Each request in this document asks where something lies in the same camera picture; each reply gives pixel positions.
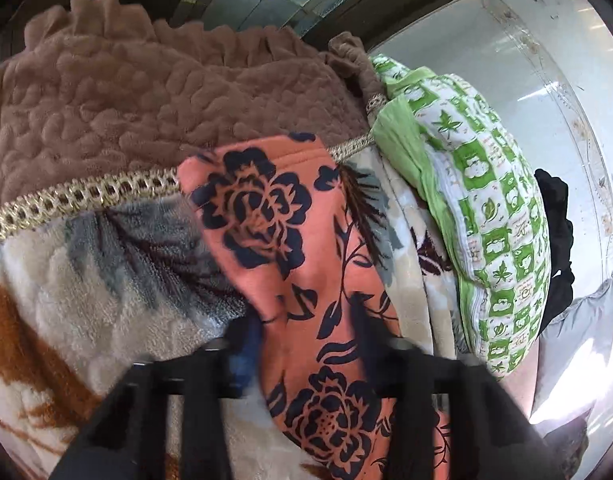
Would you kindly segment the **brown embossed blanket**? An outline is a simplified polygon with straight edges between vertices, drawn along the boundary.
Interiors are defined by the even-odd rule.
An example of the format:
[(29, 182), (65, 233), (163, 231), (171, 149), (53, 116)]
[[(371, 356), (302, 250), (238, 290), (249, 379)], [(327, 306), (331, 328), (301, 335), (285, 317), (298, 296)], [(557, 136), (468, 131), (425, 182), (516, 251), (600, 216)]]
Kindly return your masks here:
[(364, 46), (289, 28), (172, 27), (138, 4), (71, 0), (32, 18), (0, 63), (0, 206), (74, 179), (180, 164), (199, 148), (368, 129), (382, 91)]

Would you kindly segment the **leaf pattern fleece blanket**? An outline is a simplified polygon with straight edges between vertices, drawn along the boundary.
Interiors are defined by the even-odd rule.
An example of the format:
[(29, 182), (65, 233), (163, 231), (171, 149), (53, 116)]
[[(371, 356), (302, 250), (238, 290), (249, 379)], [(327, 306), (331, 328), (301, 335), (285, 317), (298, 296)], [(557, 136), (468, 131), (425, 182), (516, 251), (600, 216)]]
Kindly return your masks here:
[[(455, 358), (455, 276), (421, 198), (357, 138), (350, 151), (369, 204), (385, 214), (378, 266), (405, 337)], [(186, 356), (221, 336), (246, 302), (210, 256), (175, 170), (78, 183), (72, 211), (0, 242), (0, 445), (23, 478), (48, 479), (67, 444), (131, 360)], [(315, 478), (253, 388), (226, 410), (236, 479)]]

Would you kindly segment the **grey pillow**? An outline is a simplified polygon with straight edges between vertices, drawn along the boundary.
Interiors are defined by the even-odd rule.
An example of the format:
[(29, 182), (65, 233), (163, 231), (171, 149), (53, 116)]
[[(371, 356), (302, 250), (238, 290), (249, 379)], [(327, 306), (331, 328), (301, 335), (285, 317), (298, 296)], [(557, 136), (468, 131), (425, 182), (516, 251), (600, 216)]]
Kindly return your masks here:
[(531, 423), (575, 417), (593, 405), (607, 386), (612, 343), (613, 276), (541, 333)]

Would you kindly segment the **green white patterned pillow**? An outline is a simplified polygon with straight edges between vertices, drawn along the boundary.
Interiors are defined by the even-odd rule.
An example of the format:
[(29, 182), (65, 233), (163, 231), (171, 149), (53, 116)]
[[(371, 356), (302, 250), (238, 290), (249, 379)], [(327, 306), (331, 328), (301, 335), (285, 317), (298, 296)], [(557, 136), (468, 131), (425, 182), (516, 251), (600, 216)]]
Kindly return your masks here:
[(465, 79), (383, 54), (371, 64), (387, 93), (371, 133), (439, 227), (468, 350), (506, 377), (530, 352), (549, 291), (549, 229), (533, 170)]

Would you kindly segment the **orange floral garment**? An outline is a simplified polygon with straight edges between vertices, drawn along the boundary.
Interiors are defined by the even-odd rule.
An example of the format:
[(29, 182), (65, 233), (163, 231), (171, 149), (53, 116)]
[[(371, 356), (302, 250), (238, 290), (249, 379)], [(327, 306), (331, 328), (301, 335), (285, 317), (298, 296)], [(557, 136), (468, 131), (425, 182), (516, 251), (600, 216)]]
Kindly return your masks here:
[(263, 322), (272, 421), (336, 479), (381, 477), (394, 420), (361, 369), (351, 304), (434, 348), (392, 174), (376, 148), (339, 164), (309, 133), (203, 150), (177, 170), (203, 242)]

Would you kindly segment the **black garment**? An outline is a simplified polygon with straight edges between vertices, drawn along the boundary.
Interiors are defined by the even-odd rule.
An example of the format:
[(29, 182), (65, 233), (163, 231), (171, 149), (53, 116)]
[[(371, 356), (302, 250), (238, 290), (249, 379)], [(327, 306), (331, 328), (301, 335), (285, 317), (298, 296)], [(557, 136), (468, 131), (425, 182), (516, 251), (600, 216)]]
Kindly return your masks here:
[(571, 269), (573, 224), (568, 219), (569, 187), (547, 171), (536, 169), (534, 177), (541, 191), (546, 212), (551, 255), (551, 278), (546, 307), (541, 320), (541, 333), (573, 300), (575, 276)]

